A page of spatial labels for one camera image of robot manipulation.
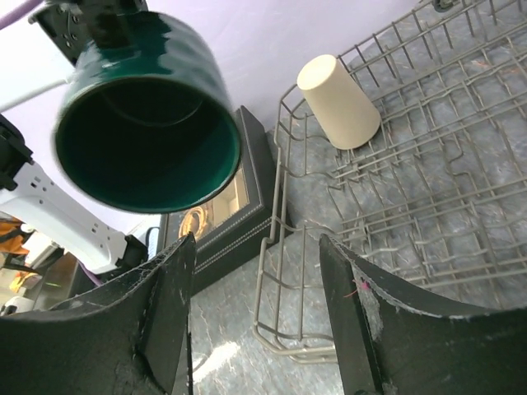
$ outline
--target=stitching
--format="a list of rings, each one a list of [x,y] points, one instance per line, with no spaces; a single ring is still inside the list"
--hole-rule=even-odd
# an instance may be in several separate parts
[[[268,218],[267,220],[265,220],[261,224],[255,226],[249,232],[245,233],[242,237],[237,239],[235,242],[230,243],[224,249],[222,249],[222,250],[218,251],[217,253],[215,253],[214,255],[212,255],[209,259],[207,259],[205,262],[203,262],[198,267],[196,267],[196,273],[199,273],[202,270],[204,270],[205,268],[209,267],[214,262],[216,262],[219,258],[225,256],[227,253],[229,253],[230,251],[232,251],[233,249],[238,247],[240,244],[244,243],[245,241],[247,241],[248,239],[250,239],[251,237],[253,237],[257,233],[259,233],[263,228],[268,226],[270,224],[270,222],[271,222],[271,218]]]
[[[244,216],[238,218],[238,220],[236,220],[233,224],[227,226],[225,229],[223,229],[219,234],[217,234],[213,239],[210,239],[207,243],[205,244],[202,244],[199,246],[199,248],[204,248],[206,246],[208,246],[210,243],[214,242],[215,240],[217,240],[218,238],[220,238],[222,235],[224,235],[227,231],[231,230],[232,228],[234,228],[235,226],[237,226],[240,222],[242,222],[245,218],[247,218],[248,216],[250,216],[253,212],[259,210],[261,207],[263,207],[262,204],[259,204],[258,206],[254,207],[253,209],[251,209],[249,212],[247,212]]]

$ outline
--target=dishwasher rack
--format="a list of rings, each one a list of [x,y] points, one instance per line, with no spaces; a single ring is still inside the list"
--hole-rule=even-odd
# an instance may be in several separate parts
[[[462,0],[445,14],[424,3],[338,58],[379,109],[380,131],[338,151],[305,101],[294,105],[296,86],[282,97],[256,338],[302,364],[336,361],[320,303],[320,233],[451,299],[527,303],[524,3]]]

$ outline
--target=black bracket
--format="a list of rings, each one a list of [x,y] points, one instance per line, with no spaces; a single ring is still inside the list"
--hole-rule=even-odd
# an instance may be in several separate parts
[[[32,154],[20,131],[0,114],[0,190],[15,190],[15,177],[25,163],[33,162]]]
[[[75,66],[90,40],[101,48],[129,44],[130,33],[121,16],[147,10],[145,0],[52,0],[31,16],[30,23],[38,23]]]

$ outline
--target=black box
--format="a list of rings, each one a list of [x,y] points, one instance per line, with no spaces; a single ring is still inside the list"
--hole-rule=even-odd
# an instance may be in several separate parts
[[[161,247],[194,232],[194,295],[259,255],[262,239],[270,234],[276,171],[264,126],[243,106],[235,117],[243,149],[232,183],[202,206],[161,218]]]

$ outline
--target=orange object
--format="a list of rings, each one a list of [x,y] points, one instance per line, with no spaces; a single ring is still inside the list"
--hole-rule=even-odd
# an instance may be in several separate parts
[[[22,222],[13,218],[9,221],[0,221],[0,237],[8,235],[22,225]],[[29,251],[22,247],[24,238],[21,235],[12,237],[0,243],[0,253],[15,253],[19,255],[27,255]]]

